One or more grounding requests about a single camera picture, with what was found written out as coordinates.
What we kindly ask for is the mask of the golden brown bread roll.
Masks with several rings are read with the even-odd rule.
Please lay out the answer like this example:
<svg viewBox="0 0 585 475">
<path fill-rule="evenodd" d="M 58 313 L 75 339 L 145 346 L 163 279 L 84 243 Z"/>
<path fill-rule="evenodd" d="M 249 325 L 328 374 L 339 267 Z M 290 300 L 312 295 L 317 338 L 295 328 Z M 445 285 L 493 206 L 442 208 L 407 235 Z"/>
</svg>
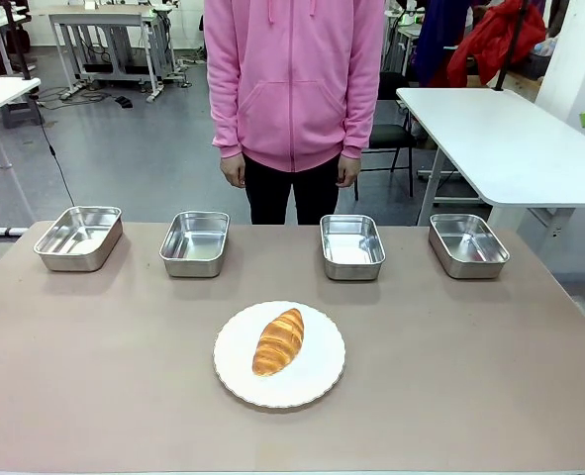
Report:
<svg viewBox="0 0 585 475">
<path fill-rule="evenodd" d="M 299 354 L 304 340 L 301 312 L 292 308 L 271 321 L 261 333 L 252 360 L 256 376 L 274 375 L 286 368 Z"/>
</svg>

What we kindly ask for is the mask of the person's left forearm pink sleeve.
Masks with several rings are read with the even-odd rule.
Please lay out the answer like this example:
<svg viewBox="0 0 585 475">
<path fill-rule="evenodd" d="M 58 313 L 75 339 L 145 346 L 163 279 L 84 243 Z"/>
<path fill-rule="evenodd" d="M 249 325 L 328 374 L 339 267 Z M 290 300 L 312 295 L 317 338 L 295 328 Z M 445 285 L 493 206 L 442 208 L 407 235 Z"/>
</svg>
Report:
<svg viewBox="0 0 585 475">
<path fill-rule="evenodd" d="M 377 103 L 380 73 L 356 74 L 349 80 L 346 92 L 346 114 L 342 155 L 360 159 L 367 148 Z"/>
</svg>

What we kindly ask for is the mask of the person's right forearm pink sleeve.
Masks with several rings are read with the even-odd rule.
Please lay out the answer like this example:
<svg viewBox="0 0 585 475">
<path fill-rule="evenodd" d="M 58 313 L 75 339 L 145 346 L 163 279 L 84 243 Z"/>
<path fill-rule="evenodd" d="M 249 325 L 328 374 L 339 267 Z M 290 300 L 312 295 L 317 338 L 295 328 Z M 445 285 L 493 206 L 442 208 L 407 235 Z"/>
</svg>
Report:
<svg viewBox="0 0 585 475">
<path fill-rule="evenodd" d="M 215 124 L 213 145 L 222 160 L 242 152 L 238 139 L 239 79 L 215 78 L 210 85 L 211 114 Z"/>
</svg>

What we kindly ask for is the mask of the wide steel rectangular container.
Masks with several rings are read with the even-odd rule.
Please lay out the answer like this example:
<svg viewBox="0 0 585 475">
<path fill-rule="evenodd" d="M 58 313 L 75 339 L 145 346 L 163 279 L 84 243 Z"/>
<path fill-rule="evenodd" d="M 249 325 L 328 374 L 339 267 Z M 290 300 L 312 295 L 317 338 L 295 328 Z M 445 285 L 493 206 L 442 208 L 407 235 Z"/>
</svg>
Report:
<svg viewBox="0 0 585 475">
<path fill-rule="evenodd" d="M 50 271 L 94 272 L 103 266 L 122 234 L 120 208 L 75 206 L 49 227 L 34 252 Z"/>
</svg>

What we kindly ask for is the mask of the person's left hand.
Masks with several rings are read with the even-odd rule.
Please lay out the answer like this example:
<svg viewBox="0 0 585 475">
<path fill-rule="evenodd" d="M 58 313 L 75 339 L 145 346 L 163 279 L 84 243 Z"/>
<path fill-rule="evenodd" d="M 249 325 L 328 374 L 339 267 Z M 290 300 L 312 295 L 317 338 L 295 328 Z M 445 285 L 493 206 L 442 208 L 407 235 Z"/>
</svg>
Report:
<svg viewBox="0 0 585 475">
<path fill-rule="evenodd" d="M 341 155 L 338 163 L 337 186 L 340 188 L 350 187 L 357 179 L 361 170 L 359 158 L 350 158 Z"/>
</svg>

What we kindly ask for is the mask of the person's right hand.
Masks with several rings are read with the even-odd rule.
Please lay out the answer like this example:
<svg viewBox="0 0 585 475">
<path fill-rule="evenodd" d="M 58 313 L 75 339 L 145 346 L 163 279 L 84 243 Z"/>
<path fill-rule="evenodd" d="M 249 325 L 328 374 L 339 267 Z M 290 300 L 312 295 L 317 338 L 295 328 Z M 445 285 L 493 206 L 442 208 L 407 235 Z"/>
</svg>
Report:
<svg viewBox="0 0 585 475">
<path fill-rule="evenodd" d="M 220 169 L 226 180 L 236 188 L 245 188 L 245 162 L 242 153 L 234 156 L 222 158 L 220 161 Z"/>
</svg>

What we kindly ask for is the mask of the black stand pole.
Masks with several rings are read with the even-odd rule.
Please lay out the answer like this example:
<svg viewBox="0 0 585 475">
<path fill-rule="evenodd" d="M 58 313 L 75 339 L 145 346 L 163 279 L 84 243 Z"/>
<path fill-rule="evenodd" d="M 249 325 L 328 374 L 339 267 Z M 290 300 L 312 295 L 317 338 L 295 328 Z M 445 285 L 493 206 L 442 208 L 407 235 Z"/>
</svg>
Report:
<svg viewBox="0 0 585 475">
<path fill-rule="evenodd" d="M 26 64 L 23 52 L 21 50 L 19 35 L 17 33 L 16 22 L 14 21 L 13 12 L 10 0 L 1 0 L 1 4 L 5 10 L 6 17 L 7 17 L 7 24 L 8 24 L 8 31 L 11 36 L 11 44 L 13 45 L 13 49 L 15 51 L 15 55 L 18 59 L 23 77 L 25 80 L 31 79 L 31 74 Z"/>
<path fill-rule="evenodd" d="M 504 81 L 505 81 L 506 75 L 508 73 L 509 67 L 512 63 L 512 59 L 514 57 L 515 48 L 517 45 L 517 41 L 518 41 L 520 32 L 521 32 L 522 27 L 523 27 L 523 22 L 524 22 L 524 19 L 526 17 L 526 14 L 527 14 L 529 3 L 530 3 L 530 0 L 521 0 L 521 5 L 520 5 L 519 12 L 517 14 L 517 17 L 516 17 L 516 20 L 514 23 L 514 29 L 513 29 L 510 43 L 509 43 L 509 47 L 507 49 L 502 68 L 500 69 L 500 71 L 498 73 L 497 80 L 495 83 L 495 87 L 494 87 L 495 91 L 502 91 L 503 90 Z"/>
</svg>

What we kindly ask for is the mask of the large white table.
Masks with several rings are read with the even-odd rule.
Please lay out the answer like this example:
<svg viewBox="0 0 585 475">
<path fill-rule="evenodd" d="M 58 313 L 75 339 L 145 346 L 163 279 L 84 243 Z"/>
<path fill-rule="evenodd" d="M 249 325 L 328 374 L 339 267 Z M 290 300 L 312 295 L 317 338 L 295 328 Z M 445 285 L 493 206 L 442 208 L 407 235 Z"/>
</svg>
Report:
<svg viewBox="0 0 585 475">
<path fill-rule="evenodd" d="M 585 135 L 518 94 L 490 88 L 400 88 L 439 150 L 418 223 L 429 221 L 450 160 L 492 207 L 585 208 Z"/>
</svg>

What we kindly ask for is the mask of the red jacket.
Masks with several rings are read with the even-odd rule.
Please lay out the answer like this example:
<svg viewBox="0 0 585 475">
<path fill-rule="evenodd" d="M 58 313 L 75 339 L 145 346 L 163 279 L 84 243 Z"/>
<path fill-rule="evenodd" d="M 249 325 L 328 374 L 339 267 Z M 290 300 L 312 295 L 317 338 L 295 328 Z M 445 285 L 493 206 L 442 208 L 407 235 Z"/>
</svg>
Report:
<svg viewBox="0 0 585 475">
<path fill-rule="evenodd" d="M 475 60 L 482 85 L 491 81 L 503 68 L 513 41 L 525 0 L 505 0 L 490 8 L 462 40 L 452 55 L 446 75 L 451 88 L 463 88 L 468 81 L 468 59 Z M 540 10 L 528 1 L 511 63 L 524 59 L 535 45 L 545 40 L 546 28 Z"/>
</svg>

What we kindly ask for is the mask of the grey metal workbench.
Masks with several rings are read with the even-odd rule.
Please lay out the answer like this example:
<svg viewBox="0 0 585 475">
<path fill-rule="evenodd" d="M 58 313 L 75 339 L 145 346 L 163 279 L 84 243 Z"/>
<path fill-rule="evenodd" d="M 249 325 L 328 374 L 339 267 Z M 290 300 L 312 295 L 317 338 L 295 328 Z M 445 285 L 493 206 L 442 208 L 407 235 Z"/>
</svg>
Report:
<svg viewBox="0 0 585 475">
<path fill-rule="evenodd" d="M 152 103 L 166 82 L 184 81 L 173 48 L 171 11 L 167 4 L 87 0 L 41 12 L 49 20 L 67 81 L 63 98 L 97 81 L 131 82 Z"/>
</svg>

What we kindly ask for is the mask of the dark blue garment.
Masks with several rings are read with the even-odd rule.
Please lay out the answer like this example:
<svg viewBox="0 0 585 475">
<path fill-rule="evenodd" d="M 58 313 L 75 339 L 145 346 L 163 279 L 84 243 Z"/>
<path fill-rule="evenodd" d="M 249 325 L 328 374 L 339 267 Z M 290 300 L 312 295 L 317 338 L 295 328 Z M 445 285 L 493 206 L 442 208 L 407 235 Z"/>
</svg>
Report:
<svg viewBox="0 0 585 475">
<path fill-rule="evenodd" d="M 446 87 L 446 68 L 473 26 L 473 0 L 427 0 L 417 41 L 414 70 L 421 87 Z"/>
</svg>

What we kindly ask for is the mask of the black office chair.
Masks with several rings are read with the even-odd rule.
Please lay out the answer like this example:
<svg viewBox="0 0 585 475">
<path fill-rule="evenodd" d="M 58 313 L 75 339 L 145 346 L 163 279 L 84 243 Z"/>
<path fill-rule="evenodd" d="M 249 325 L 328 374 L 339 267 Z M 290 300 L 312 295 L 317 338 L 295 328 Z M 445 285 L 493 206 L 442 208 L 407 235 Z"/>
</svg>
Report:
<svg viewBox="0 0 585 475">
<path fill-rule="evenodd" d="M 409 81 L 398 72 L 381 71 L 377 94 L 378 102 L 393 102 L 397 104 L 397 91 L 401 88 L 409 88 Z M 362 172 L 389 172 L 406 170 L 408 173 L 409 196 L 414 196 L 414 162 L 413 149 L 416 139 L 412 134 L 411 113 L 404 114 L 401 124 L 377 124 L 372 128 L 369 147 L 365 154 L 378 154 L 393 152 L 390 166 L 362 168 Z"/>
</svg>

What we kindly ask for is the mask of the pink hoodie torso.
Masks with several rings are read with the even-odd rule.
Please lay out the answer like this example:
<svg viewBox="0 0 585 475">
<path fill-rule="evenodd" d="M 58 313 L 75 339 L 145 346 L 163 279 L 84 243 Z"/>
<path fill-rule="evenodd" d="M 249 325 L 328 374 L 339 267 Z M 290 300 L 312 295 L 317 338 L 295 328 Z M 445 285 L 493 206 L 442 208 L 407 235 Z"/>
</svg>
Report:
<svg viewBox="0 0 585 475">
<path fill-rule="evenodd" d="M 238 139 L 299 172 L 342 155 L 346 92 L 380 72 L 384 0 L 205 0 L 207 74 L 239 79 Z"/>
</svg>

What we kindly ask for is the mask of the black trousers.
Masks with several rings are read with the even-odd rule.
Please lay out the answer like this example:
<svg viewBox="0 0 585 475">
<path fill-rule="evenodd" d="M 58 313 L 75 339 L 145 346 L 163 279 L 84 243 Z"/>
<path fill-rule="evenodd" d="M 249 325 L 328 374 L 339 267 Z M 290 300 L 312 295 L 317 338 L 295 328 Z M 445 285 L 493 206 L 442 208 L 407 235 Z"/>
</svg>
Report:
<svg viewBox="0 0 585 475">
<path fill-rule="evenodd" d="M 297 223 L 316 226 L 336 210 L 339 158 L 308 170 L 285 172 L 244 158 L 244 186 L 253 225 L 284 225 L 290 193 L 294 194 Z"/>
</svg>

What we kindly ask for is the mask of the white scalloped round plate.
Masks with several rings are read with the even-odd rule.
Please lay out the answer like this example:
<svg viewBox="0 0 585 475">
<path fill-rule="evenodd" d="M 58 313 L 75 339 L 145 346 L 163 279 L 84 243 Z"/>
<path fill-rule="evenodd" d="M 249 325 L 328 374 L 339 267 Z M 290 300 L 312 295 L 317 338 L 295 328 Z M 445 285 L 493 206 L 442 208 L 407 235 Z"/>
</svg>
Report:
<svg viewBox="0 0 585 475">
<path fill-rule="evenodd" d="M 262 331 L 285 311 L 296 309 L 304 322 L 304 340 L 295 359 L 281 371 L 259 376 L 252 361 Z M 333 320 L 305 304 L 270 301 L 254 304 L 231 317 L 213 347 L 214 369 L 222 384 L 254 406 L 291 409 L 314 402 L 339 381 L 345 345 Z"/>
</svg>

